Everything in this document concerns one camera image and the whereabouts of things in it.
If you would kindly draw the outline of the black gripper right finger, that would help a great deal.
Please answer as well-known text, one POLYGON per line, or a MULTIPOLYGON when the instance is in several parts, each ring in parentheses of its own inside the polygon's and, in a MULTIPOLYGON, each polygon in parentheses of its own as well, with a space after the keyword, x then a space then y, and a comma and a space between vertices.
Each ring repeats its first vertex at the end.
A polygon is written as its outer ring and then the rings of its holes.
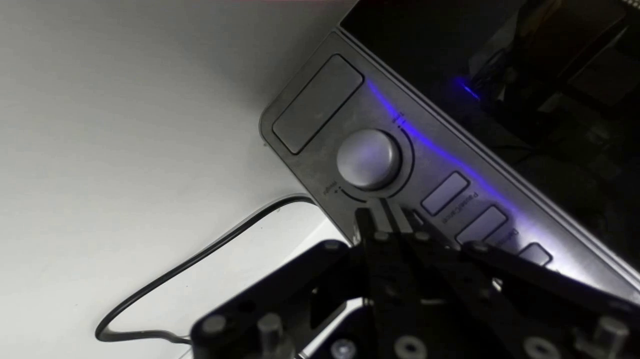
POLYGON ((484 244, 457 250, 382 200, 418 294, 428 359, 640 359, 630 302, 484 244))

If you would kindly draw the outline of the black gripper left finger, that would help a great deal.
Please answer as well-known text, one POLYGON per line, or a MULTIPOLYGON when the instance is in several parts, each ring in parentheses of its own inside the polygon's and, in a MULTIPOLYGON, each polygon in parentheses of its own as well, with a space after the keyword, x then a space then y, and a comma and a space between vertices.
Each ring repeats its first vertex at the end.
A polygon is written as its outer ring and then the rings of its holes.
POLYGON ((428 359, 418 321, 418 294, 402 260, 400 234, 372 210, 355 212, 360 252, 368 272, 377 359, 428 359))

